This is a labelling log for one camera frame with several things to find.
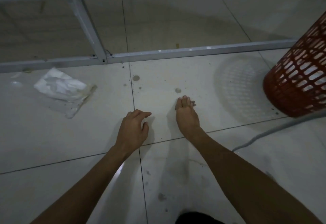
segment person's left hand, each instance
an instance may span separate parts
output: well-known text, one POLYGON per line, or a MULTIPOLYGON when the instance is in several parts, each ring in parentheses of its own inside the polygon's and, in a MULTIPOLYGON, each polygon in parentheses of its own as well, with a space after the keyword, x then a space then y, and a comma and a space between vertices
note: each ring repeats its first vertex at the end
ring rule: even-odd
POLYGON ((140 148, 148 137, 148 122, 145 122, 142 127, 141 122, 151 114, 151 112, 140 110, 129 111, 122 120, 115 147, 125 153, 127 157, 140 148))

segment red trash bin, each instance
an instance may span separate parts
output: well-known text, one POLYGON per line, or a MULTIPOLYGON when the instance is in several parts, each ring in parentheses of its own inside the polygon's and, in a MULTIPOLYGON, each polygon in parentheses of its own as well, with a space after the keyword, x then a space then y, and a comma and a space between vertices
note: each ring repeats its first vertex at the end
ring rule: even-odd
POLYGON ((290 117, 326 107, 326 12, 267 73, 263 88, 290 117))

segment gray cable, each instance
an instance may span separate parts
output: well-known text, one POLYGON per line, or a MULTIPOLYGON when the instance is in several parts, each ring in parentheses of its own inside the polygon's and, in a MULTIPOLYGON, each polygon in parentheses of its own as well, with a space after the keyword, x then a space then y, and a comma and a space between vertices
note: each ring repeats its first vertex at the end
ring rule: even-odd
POLYGON ((232 149, 232 152, 235 152, 235 151, 237 151, 237 150, 239 150, 241 148, 246 148, 246 147, 250 146, 251 144, 253 144, 256 140, 258 140, 258 139, 260 139, 260 138, 262 138, 264 136, 273 134, 273 133, 275 133, 277 131, 281 131, 281 130, 287 129, 289 127, 295 126, 297 124, 304 123, 304 122, 307 122, 307 121, 310 121, 310 120, 313 120, 313 119, 317 119, 317 118, 323 118, 323 117, 326 117, 326 109, 309 113, 309 114, 304 115, 302 117, 299 117, 297 119, 291 120, 290 122, 284 123, 284 124, 279 125, 279 126, 277 126, 275 128, 267 130, 267 131, 265 131, 265 132, 263 132, 263 133, 261 133, 259 135, 256 135, 249 142, 232 149))

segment forearm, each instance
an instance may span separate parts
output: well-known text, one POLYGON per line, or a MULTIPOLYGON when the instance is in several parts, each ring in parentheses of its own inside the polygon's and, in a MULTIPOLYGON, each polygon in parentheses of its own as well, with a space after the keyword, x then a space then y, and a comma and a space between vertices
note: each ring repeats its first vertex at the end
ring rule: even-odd
POLYGON ((224 194, 246 223, 321 223, 266 174, 215 142, 201 129, 193 132, 190 142, 203 156, 224 194))
POLYGON ((80 181, 32 224, 86 223, 102 193, 127 156, 116 147, 112 147, 80 181))

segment person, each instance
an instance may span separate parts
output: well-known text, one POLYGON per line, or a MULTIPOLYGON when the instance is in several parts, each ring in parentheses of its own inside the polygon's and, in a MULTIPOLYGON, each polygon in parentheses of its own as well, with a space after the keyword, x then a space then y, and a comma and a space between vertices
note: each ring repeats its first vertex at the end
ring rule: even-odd
MULTIPOLYGON (((178 98, 176 120, 181 133, 205 159, 225 196, 247 224, 321 223, 291 194, 265 173, 210 138, 200 127, 189 97, 178 98)), ((151 112, 135 110, 122 120, 116 143, 103 158, 32 223, 86 223, 122 163, 148 136, 144 118, 151 112)), ((201 213, 185 213, 176 223, 221 223, 201 213)))

